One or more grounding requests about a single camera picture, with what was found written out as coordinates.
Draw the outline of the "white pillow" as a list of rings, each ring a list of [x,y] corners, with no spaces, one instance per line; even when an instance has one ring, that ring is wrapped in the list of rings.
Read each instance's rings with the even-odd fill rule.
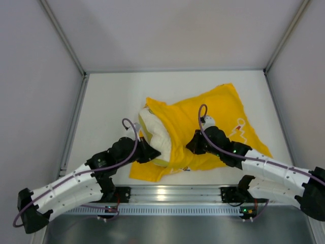
[[[168,167],[170,164],[172,143],[167,129],[162,121],[147,106],[140,110],[138,118],[145,139],[151,147],[161,153],[152,162],[161,167]]]

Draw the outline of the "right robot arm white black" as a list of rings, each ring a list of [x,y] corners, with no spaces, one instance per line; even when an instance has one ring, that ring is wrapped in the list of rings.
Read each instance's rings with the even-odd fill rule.
[[[275,161],[247,144],[231,141],[216,126],[196,130],[186,145],[195,155],[215,155],[229,167],[252,172],[238,184],[241,194],[290,204],[324,221],[324,169],[302,169]]]

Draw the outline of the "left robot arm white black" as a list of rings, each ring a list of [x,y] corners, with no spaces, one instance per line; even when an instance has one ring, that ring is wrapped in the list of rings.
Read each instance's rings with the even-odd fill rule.
[[[21,226],[26,234],[32,234],[75,207],[110,201],[116,191],[111,177],[120,167],[147,163],[160,155],[143,137],[120,138],[64,177],[36,190],[21,190],[17,201]]]

